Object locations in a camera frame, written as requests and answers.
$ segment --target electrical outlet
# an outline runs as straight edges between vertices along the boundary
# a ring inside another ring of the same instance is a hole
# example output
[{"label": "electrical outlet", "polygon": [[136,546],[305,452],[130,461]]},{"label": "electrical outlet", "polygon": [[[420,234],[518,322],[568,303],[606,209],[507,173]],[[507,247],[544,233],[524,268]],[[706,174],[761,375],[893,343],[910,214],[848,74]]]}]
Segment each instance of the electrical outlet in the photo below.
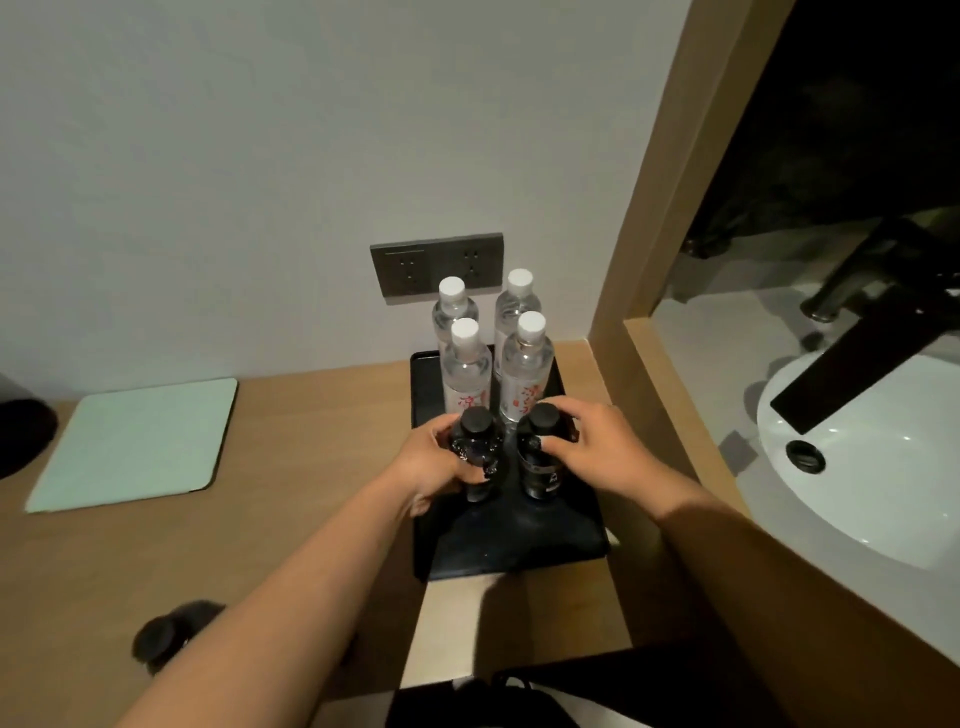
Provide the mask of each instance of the electrical outlet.
[{"label": "electrical outlet", "polygon": [[462,278],[468,290],[499,288],[503,282],[499,232],[371,245],[370,255],[384,298],[434,294],[447,276]]}]

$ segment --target person's right arm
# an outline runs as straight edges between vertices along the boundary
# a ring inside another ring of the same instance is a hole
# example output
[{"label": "person's right arm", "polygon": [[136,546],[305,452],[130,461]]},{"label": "person's right arm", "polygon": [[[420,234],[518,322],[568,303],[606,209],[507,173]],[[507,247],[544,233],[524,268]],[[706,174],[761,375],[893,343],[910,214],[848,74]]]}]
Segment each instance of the person's right arm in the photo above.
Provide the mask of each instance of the person's right arm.
[{"label": "person's right arm", "polygon": [[580,441],[544,437],[542,449],[646,511],[798,725],[946,725],[958,715],[960,667],[661,463],[615,407],[549,401],[580,421]]}]

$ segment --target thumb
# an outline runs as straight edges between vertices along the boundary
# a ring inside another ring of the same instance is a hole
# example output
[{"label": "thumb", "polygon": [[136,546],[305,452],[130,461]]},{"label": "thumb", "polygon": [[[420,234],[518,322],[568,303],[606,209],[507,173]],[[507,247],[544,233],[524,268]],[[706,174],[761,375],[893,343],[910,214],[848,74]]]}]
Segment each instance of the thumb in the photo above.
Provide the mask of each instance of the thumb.
[{"label": "thumb", "polygon": [[477,468],[475,465],[470,465],[466,460],[461,460],[452,452],[450,457],[457,461],[456,469],[453,474],[457,479],[464,481],[465,483],[485,483],[487,482],[487,477],[483,473],[483,468]]},{"label": "thumb", "polygon": [[571,443],[569,440],[565,440],[562,437],[544,435],[540,438],[540,449],[546,452],[548,455],[559,457],[564,461],[564,463],[566,463],[566,465],[569,465],[569,459],[574,457],[577,447],[577,443]]}]

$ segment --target faucet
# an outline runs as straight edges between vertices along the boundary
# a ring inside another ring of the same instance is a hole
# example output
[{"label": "faucet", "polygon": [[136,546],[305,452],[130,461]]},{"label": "faucet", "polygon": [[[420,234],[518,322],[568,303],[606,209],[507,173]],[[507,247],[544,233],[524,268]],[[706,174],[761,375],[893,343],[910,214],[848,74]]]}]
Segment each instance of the faucet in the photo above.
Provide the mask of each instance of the faucet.
[{"label": "faucet", "polygon": [[801,311],[826,323],[874,281],[886,290],[861,319],[770,405],[806,434],[944,333],[960,328],[960,246],[903,218],[881,222],[833,272]]}]

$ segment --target person's left arm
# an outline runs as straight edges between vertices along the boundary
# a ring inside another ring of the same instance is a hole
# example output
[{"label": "person's left arm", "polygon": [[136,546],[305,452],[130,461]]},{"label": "person's left arm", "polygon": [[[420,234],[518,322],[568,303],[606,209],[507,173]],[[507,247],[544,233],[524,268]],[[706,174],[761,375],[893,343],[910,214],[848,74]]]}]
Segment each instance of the person's left arm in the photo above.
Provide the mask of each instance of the person's left arm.
[{"label": "person's left arm", "polygon": [[305,725],[400,523],[451,478],[484,479],[438,443],[456,420],[413,430],[381,475],[156,676],[119,728]]}]

